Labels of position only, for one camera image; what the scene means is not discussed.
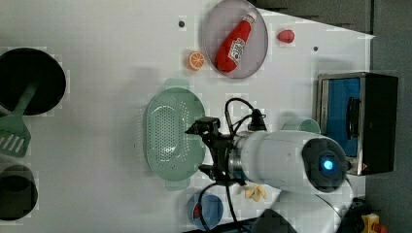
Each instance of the green spatula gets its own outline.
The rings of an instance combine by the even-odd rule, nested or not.
[[[15,110],[10,115],[0,118],[0,153],[25,157],[31,135],[22,116],[36,93],[37,86],[38,82],[31,83],[18,100]]]

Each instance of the red bottle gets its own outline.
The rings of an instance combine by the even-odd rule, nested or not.
[[[248,42],[252,24],[256,21],[256,18],[255,13],[248,13],[224,39],[216,54],[216,66],[220,71],[229,73],[236,69],[242,59],[243,49]]]

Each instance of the yellow object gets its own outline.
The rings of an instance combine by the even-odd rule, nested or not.
[[[245,191],[245,198],[247,199],[254,199],[254,201],[258,202],[260,200],[260,196],[266,199],[267,194],[264,186],[261,184],[256,185],[255,187],[250,187]]]
[[[202,53],[198,51],[194,51],[189,55],[188,68],[193,71],[197,71],[200,69],[200,67],[203,66],[204,62],[205,62],[205,57],[202,55]]]
[[[364,229],[361,233],[377,233],[373,230],[373,224],[379,224],[379,217],[375,214],[370,214],[361,217],[364,222]]]

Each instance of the small bowl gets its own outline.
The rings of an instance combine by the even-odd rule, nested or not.
[[[200,194],[194,194],[188,202],[188,218],[197,228],[205,231],[202,221],[200,220],[199,211],[202,211],[209,229],[215,228],[223,216],[223,202],[216,195],[205,192],[202,197],[202,208],[198,205]]]

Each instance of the orange slice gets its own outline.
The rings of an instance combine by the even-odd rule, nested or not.
[[[200,69],[200,67],[203,66],[204,62],[205,57],[202,55],[202,53],[194,51],[189,55],[188,68],[193,71],[197,71]]]

